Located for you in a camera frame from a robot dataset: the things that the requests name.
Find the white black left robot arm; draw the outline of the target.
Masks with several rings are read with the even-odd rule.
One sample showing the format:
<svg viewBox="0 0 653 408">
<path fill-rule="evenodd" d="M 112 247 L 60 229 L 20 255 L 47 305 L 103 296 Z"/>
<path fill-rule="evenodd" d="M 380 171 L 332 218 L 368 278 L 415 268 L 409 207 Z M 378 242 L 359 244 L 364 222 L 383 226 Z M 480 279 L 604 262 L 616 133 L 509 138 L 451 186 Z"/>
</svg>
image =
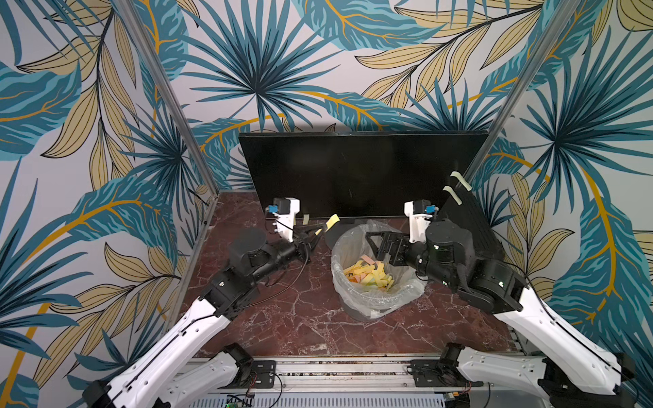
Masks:
<svg viewBox="0 0 653 408">
<path fill-rule="evenodd" d="M 231 345 L 186 374 L 180 370 L 258 296 L 260 282 L 294 261 L 309 263 L 325 224 L 302 225 L 270 242 L 263 229 L 244 229 L 228 248 L 229 260 L 182 318 L 146 353 L 109 381 L 83 391 L 89 407 L 187 407 L 213 389 L 246 378 L 251 356 Z"/>
</svg>

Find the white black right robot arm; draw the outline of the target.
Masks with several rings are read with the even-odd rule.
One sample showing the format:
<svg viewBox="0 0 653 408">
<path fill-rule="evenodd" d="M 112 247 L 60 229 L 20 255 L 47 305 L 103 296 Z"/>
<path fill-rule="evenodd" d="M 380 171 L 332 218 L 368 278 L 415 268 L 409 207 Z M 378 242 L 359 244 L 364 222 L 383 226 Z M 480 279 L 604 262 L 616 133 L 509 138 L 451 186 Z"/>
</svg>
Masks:
<svg viewBox="0 0 653 408">
<path fill-rule="evenodd" d="M 539 355 L 492 355 L 458 343 L 437 367 L 469 383 L 495 383 L 547 401 L 553 407 L 633 407 L 626 389 L 634 361 L 592 342 L 538 297 L 526 278 L 495 258 L 480 258 L 472 234 L 449 220 L 430 224 L 420 241 L 391 231 L 368 232 L 377 260 L 407 266 L 441 283 L 468 305 L 495 316 L 539 350 Z"/>
</svg>

